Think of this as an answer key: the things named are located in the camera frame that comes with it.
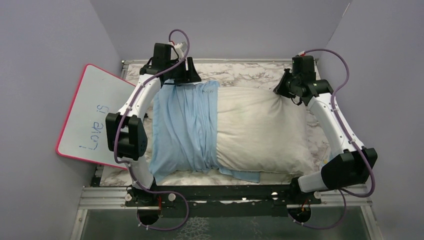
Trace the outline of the white pillow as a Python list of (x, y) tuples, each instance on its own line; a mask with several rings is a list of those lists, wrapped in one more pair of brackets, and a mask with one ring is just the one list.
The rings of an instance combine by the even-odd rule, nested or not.
[(312, 173), (306, 108), (265, 89), (219, 87), (216, 156), (230, 170)]

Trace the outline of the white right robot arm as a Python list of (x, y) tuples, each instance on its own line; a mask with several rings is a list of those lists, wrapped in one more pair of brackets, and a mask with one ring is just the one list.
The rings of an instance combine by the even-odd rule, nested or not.
[(357, 139), (336, 102), (336, 92), (325, 80), (318, 80), (311, 55), (292, 58), (292, 67), (284, 74), (274, 93), (299, 102), (313, 113), (328, 140), (331, 159), (318, 172), (292, 180), (289, 199), (300, 204), (309, 193), (341, 190), (374, 180), (372, 168), (378, 158), (374, 148)]

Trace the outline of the light blue pillowcase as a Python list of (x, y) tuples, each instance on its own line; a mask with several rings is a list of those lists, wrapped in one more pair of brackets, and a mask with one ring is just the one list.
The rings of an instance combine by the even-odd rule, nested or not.
[(167, 80), (153, 99), (152, 156), (149, 171), (157, 182), (176, 171), (223, 175), (259, 183), (260, 174), (232, 170), (217, 159), (220, 83), (175, 84)]

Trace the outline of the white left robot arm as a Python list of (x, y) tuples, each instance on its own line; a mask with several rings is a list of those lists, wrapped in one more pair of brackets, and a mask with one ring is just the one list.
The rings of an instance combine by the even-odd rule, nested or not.
[(131, 185), (140, 189), (138, 199), (147, 206), (155, 203), (157, 191), (151, 188), (155, 179), (145, 159), (148, 136), (143, 119), (167, 80), (175, 84), (200, 82), (188, 52), (186, 42), (156, 43), (153, 56), (141, 67), (137, 84), (128, 100), (116, 113), (108, 113), (105, 118), (107, 145), (114, 161), (127, 167)]

